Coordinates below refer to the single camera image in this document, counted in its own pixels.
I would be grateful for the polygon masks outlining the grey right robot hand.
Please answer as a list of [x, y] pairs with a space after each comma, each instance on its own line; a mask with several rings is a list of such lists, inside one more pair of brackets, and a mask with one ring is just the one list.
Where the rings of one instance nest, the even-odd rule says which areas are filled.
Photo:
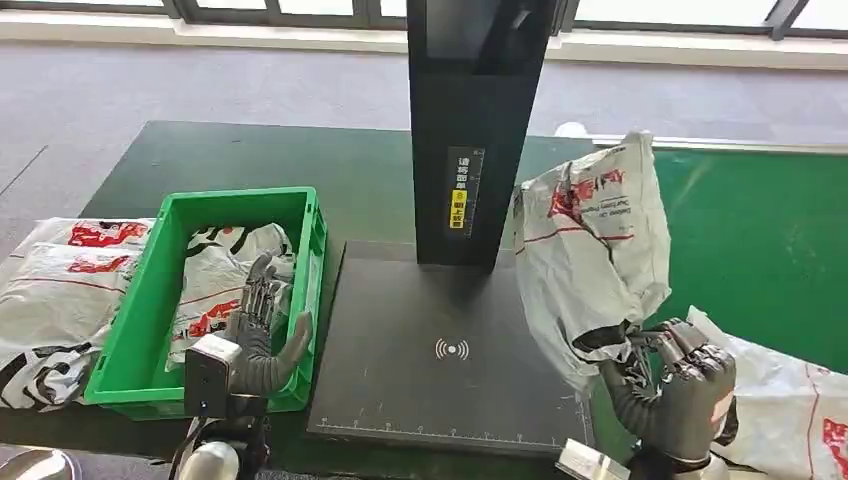
[[680, 319], [643, 330], [641, 336], [660, 354], [668, 381], [660, 392], [647, 395], [623, 376], [617, 363], [600, 363], [619, 423], [675, 460], [690, 465], [707, 461], [734, 398], [735, 359]]

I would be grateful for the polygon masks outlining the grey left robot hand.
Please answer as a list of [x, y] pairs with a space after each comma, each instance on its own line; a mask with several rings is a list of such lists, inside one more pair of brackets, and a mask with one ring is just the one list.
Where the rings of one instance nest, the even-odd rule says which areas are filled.
[[282, 283], [275, 279], [273, 255], [261, 254], [247, 274], [239, 308], [230, 317], [226, 338], [241, 348], [231, 391], [268, 396], [282, 389], [308, 350], [313, 338], [312, 313], [298, 314], [293, 336], [282, 349], [271, 351], [271, 323]]

